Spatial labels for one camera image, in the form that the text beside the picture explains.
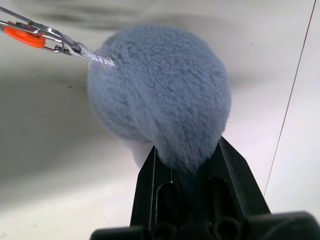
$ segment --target orange plastic part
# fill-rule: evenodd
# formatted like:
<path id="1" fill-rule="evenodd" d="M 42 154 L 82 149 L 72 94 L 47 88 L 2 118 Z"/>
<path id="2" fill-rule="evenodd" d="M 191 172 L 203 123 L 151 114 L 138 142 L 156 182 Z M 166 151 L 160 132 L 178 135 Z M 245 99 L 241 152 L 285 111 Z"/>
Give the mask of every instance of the orange plastic part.
<path id="1" fill-rule="evenodd" d="M 46 44 L 45 37 L 36 36 L 11 26 L 5 26 L 3 28 L 3 31 L 9 36 L 11 36 L 12 38 L 19 40 L 20 42 L 23 42 L 35 48 L 42 49 Z"/>

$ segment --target white string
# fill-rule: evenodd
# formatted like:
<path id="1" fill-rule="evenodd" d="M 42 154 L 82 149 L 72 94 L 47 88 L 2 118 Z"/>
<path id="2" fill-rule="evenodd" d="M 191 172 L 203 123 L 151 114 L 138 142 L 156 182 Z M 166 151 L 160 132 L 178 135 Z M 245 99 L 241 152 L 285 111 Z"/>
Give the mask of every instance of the white string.
<path id="1" fill-rule="evenodd" d="M 74 51 L 71 47 L 69 47 L 69 52 L 72 56 L 81 58 L 81 59 L 91 59 L 92 61 L 98 62 L 102 65 L 107 65 L 114 67 L 114 61 L 110 57 L 101 56 L 100 54 L 96 54 L 89 47 L 82 44 L 81 42 L 77 42 L 81 48 L 81 53 Z"/>

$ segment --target white surface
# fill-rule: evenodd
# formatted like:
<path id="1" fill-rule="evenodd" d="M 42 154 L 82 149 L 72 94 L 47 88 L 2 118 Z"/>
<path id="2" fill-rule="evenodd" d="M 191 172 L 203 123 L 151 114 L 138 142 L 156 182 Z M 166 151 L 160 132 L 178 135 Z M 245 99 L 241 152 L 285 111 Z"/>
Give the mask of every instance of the white surface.
<path id="1" fill-rule="evenodd" d="M 225 137 L 247 159 L 262 191 L 313 2 L 168 0 L 144 19 L 187 28 L 223 60 L 233 94 Z M 10 1 L 0 5 L 15 11 Z M 112 34 L 41 22 L 92 48 Z M 96 228 L 128 225 L 138 170 L 89 109 L 86 61 L 4 34 L 0 42 L 1 240 L 87 240 Z M 272 202 L 274 194 L 268 196 Z"/>
<path id="2" fill-rule="evenodd" d="M 320 220 L 320 2 L 315 7 L 266 200 L 274 212 L 307 210 Z"/>

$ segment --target fluffy fur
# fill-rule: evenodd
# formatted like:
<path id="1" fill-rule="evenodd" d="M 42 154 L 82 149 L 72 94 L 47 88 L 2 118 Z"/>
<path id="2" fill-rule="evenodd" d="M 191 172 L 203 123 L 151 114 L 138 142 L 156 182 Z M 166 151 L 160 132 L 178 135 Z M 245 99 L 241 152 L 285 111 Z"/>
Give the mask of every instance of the fluffy fur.
<path id="1" fill-rule="evenodd" d="M 154 144 L 168 167 L 194 173 L 215 151 L 231 93 L 222 62 L 196 35 L 141 25 L 110 37 L 92 62 L 88 97 L 105 127 L 125 141 Z"/>

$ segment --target metal clip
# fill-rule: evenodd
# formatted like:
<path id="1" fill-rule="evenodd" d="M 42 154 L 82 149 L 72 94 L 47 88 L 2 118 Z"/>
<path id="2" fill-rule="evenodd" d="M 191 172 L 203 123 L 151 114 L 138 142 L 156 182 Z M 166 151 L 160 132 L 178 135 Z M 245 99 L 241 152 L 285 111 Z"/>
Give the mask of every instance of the metal clip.
<path id="1" fill-rule="evenodd" d="M 41 48 L 52 53 L 63 53 L 72 56 L 68 48 L 81 53 L 80 45 L 67 35 L 40 23 L 36 23 L 24 16 L 0 7 L 0 12 L 22 20 L 25 23 L 0 20 L 0 31 L 8 34 L 16 40 L 35 48 Z M 46 46 L 46 39 L 59 43 L 54 48 Z"/>

